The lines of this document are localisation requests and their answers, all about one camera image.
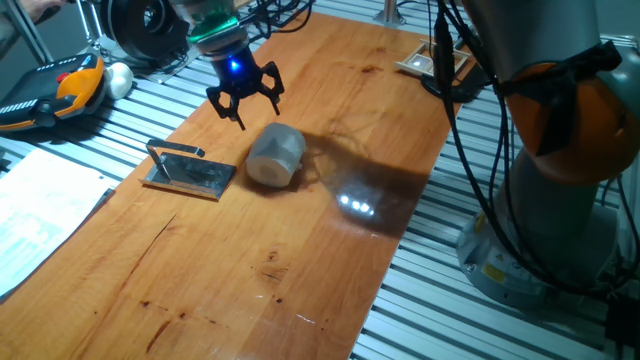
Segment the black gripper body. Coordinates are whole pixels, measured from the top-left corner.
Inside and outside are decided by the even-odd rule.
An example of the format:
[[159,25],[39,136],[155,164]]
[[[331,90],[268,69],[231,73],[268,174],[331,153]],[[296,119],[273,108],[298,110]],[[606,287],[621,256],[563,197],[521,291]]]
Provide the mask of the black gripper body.
[[258,92],[261,73],[249,48],[245,28],[205,35],[197,41],[197,48],[209,59],[219,79],[218,85],[206,89],[209,99],[220,93],[243,99]]

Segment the person's hand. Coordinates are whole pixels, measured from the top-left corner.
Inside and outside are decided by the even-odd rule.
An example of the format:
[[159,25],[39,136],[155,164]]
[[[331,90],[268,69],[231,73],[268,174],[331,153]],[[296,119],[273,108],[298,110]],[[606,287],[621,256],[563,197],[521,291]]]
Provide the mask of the person's hand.
[[37,23],[48,11],[56,13],[66,4],[65,0],[20,0],[33,23]]

